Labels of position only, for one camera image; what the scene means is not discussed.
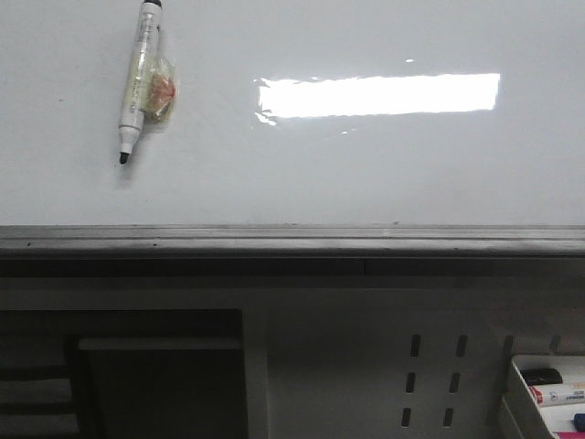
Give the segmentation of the white black whiteboard marker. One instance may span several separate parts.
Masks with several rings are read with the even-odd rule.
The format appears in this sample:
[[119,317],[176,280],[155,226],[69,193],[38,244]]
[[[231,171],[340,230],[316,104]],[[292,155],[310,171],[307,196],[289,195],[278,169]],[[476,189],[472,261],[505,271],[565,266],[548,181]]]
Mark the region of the white black whiteboard marker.
[[146,123],[165,123],[176,100],[175,67],[159,48],[163,3],[140,5],[118,123],[119,163],[128,163]]

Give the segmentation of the white whiteboard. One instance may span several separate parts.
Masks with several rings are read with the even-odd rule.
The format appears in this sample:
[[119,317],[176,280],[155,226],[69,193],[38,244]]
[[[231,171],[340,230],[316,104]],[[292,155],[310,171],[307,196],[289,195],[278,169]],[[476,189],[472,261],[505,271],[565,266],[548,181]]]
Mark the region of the white whiteboard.
[[138,9],[1,4],[3,276],[583,270],[581,1],[166,1],[121,164]]

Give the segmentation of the white perforated stand panel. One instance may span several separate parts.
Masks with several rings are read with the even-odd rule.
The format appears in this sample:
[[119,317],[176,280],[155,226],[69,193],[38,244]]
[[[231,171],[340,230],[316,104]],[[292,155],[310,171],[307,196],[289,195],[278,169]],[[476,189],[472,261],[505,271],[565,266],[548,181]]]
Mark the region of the white perforated stand panel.
[[517,354],[584,349],[579,273],[5,278],[4,311],[238,310],[244,438],[497,438]]

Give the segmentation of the dark chair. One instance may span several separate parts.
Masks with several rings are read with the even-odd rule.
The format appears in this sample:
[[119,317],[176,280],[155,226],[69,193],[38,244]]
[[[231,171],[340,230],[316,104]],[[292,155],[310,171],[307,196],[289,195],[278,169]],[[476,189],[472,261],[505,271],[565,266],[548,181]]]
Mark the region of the dark chair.
[[244,438],[238,310],[4,311],[4,438]]

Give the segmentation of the black eraser block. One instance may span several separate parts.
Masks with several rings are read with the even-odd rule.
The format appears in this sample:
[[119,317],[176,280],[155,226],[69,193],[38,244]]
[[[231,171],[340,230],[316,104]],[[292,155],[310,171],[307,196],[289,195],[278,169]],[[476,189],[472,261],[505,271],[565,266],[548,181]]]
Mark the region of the black eraser block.
[[563,383],[560,372],[553,368],[522,369],[520,374],[527,386],[557,385]]

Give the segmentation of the red white marker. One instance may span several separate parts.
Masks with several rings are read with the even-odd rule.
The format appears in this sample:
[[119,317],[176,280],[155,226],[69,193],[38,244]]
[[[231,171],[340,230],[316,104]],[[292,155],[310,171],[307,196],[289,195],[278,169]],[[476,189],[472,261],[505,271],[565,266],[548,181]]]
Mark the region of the red white marker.
[[528,390],[540,407],[580,404],[585,399],[583,382],[530,386]]

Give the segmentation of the pink marker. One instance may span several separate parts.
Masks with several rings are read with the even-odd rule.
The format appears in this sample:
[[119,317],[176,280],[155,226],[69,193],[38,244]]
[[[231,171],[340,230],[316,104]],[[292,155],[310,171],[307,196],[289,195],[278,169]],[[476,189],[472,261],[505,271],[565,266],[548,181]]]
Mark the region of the pink marker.
[[554,432],[556,439],[585,439],[585,432]]

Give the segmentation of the blue white marker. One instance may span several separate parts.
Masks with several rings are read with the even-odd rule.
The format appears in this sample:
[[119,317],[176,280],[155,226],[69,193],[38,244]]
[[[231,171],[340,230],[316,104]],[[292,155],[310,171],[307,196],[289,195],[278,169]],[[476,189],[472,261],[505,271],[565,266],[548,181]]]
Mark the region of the blue white marker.
[[585,431],[585,413],[576,413],[573,417],[573,425],[578,432]]

